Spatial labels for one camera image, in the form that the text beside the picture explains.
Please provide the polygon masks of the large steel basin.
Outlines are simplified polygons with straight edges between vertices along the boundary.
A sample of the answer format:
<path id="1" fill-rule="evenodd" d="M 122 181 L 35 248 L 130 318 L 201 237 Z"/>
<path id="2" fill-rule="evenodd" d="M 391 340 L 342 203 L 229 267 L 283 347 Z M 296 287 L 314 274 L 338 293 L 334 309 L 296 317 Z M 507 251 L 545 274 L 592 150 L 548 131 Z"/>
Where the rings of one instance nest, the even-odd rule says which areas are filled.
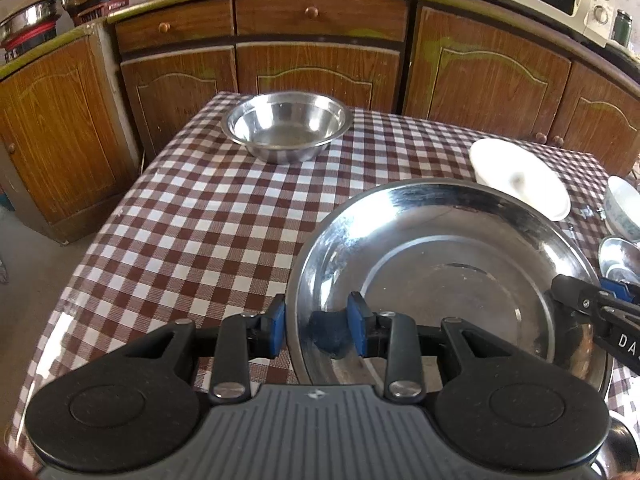
<path id="1" fill-rule="evenodd" d="M 613 361 L 591 326 L 552 300 L 560 274 L 597 278 L 558 226 L 516 198 L 447 179 L 372 188 L 331 212 L 295 259 L 286 286 L 295 374 L 304 384 L 382 384 L 381 360 L 361 359 L 345 332 L 320 325 L 359 292 L 371 310 L 420 325 L 464 318 L 605 392 Z"/>

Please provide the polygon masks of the small steel bowl right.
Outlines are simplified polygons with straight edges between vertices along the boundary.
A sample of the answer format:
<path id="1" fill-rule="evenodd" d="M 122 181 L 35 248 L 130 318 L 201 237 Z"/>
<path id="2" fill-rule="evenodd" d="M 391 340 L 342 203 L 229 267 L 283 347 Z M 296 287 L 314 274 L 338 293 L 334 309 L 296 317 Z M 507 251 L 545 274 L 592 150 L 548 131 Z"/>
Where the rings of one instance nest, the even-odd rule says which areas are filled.
<path id="1" fill-rule="evenodd" d="M 640 249 L 617 236 L 601 240 L 598 261 L 602 278 L 640 284 Z"/>

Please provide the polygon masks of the small steel bowl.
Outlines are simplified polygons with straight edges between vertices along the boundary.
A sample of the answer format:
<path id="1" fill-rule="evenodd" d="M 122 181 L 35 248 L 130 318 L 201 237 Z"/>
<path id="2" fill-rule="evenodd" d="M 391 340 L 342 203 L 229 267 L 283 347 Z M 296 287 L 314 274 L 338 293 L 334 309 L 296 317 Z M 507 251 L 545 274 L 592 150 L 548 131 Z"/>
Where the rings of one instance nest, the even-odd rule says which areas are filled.
<path id="1" fill-rule="evenodd" d="M 221 119 L 227 138 L 276 165 L 316 158 L 351 126 L 352 111 L 341 101 L 303 91 L 252 96 Z"/>
<path id="2" fill-rule="evenodd" d="M 617 236 L 601 240 L 598 261 L 602 278 L 640 284 L 640 249 Z"/>

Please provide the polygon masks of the white bowl blue pattern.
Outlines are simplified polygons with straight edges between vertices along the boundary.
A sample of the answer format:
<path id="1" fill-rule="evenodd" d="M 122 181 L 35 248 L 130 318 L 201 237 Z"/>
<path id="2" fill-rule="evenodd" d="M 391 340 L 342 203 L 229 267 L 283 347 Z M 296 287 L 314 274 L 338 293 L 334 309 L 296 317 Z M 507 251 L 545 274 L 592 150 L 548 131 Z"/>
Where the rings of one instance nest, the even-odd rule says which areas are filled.
<path id="1" fill-rule="evenodd" d="M 634 243 L 640 240 L 640 195 L 629 182 L 617 176 L 608 178 L 603 210 L 612 235 Z"/>

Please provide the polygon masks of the white bowl green mark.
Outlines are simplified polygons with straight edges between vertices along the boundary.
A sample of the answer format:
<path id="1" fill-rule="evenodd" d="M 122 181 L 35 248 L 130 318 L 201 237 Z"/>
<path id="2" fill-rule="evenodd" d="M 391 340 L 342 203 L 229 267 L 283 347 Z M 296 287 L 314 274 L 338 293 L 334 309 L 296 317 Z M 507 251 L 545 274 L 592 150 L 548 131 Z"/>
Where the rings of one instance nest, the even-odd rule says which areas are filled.
<path id="1" fill-rule="evenodd" d="M 469 149 L 476 182 L 517 198 L 551 221 L 570 214 L 570 196 L 560 177 L 539 157 L 499 139 L 480 139 Z"/>

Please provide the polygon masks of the brown checkered tablecloth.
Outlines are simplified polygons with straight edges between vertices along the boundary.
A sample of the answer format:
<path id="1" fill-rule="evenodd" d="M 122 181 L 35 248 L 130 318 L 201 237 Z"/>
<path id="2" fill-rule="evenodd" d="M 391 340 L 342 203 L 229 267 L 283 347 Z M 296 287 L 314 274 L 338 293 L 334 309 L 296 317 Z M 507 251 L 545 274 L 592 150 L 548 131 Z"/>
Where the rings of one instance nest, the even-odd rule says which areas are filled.
<path id="1" fill-rule="evenodd" d="M 99 230 L 49 318 L 13 417 L 9 450 L 32 471 L 26 406 L 47 382 L 189 315 L 214 325 L 263 307 L 316 225 L 375 185 L 469 179 L 477 130 L 356 110 L 344 138 L 293 166 L 228 141 L 235 93 L 211 99 L 169 142 Z"/>

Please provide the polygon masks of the wooden right cabinet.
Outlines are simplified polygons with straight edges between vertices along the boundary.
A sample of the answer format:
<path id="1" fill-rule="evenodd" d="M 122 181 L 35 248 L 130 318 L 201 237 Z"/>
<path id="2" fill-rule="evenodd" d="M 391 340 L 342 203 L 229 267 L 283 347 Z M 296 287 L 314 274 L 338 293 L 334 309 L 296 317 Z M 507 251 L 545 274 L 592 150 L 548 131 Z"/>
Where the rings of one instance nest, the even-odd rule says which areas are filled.
<path id="1" fill-rule="evenodd" d="M 639 156 L 639 76 L 482 0 L 416 0 L 407 116 L 593 155 L 625 177 Z"/>

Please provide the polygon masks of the green thermos flask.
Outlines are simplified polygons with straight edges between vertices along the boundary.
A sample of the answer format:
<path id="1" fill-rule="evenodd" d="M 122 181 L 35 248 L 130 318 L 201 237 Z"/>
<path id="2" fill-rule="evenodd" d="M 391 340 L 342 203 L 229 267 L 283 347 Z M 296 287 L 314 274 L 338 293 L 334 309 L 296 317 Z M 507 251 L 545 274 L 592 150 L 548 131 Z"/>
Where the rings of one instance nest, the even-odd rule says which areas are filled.
<path id="1" fill-rule="evenodd" d="M 623 9 L 618 9 L 613 25 L 612 39 L 620 46 L 626 48 L 630 43 L 631 32 L 632 16 Z"/>

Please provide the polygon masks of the wooden corner cabinet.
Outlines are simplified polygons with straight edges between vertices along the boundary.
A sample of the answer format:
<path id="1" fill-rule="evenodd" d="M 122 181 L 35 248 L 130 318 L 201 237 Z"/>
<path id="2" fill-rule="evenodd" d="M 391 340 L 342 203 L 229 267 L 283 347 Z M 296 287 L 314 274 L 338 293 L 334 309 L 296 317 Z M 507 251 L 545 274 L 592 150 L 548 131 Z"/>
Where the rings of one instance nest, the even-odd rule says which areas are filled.
<path id="1" fill-rule="evenodd" d="M 2 66 L 1 188 L 29 229 L 63 245 L 96 232 L 140 166 L 105 20 Z"/>

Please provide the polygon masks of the wooden drawer cabinet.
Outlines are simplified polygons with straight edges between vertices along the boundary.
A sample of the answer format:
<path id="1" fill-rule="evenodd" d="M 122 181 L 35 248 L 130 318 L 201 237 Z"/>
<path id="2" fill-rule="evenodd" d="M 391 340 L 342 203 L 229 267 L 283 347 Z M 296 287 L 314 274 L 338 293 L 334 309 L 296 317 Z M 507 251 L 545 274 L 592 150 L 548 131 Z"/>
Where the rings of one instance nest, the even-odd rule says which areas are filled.
<path id="1" fill-rule="evenodd" d="M 397 110 L 412 10 L 412 0 L 150 0 L 111 14 L 146 160 L 223 91 Z"/>

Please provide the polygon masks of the black red stove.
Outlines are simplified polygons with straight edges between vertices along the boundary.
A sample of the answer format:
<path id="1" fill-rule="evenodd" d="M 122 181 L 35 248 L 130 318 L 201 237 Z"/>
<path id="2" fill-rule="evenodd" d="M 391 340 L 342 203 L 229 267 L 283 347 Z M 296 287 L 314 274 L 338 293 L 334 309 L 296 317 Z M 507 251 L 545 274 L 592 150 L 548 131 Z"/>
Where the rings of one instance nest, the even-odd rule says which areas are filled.
<path id="1" fill-rule="evenodd" d="M 21 35 L 2 44 L 4 60 L 9 63 L 21 55 L 56 37 L 56 23 L 50 21 L 22 32 Z"/>

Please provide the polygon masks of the red induction cooker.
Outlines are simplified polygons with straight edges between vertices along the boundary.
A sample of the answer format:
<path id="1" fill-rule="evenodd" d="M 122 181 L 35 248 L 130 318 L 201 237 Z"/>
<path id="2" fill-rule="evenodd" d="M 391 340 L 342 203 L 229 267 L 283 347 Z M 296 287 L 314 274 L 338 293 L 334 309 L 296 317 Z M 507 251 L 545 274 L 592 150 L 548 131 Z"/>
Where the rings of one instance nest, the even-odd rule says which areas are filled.
<path id="1" fill-rule="evenodd" d="M 96 18 L 104 18 L 107 14 L 128 6 L 129 0 L 88 0 L 68 10 L 76 26 L 88 23 Z"/>

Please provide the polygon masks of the steel pan wooden lid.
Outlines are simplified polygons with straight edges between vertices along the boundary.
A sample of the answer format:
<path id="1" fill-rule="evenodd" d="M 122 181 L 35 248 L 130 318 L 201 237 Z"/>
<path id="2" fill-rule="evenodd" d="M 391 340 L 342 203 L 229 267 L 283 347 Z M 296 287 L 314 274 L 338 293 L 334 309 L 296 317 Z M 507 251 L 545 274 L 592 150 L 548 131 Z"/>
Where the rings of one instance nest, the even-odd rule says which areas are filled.
<path id="1" fill-rule="evenodd" d="M 28 0 L 1 20 L 1 42 L 7 42 L 36 26 L 55 23 L 63 13 L 61 0 Z"/>

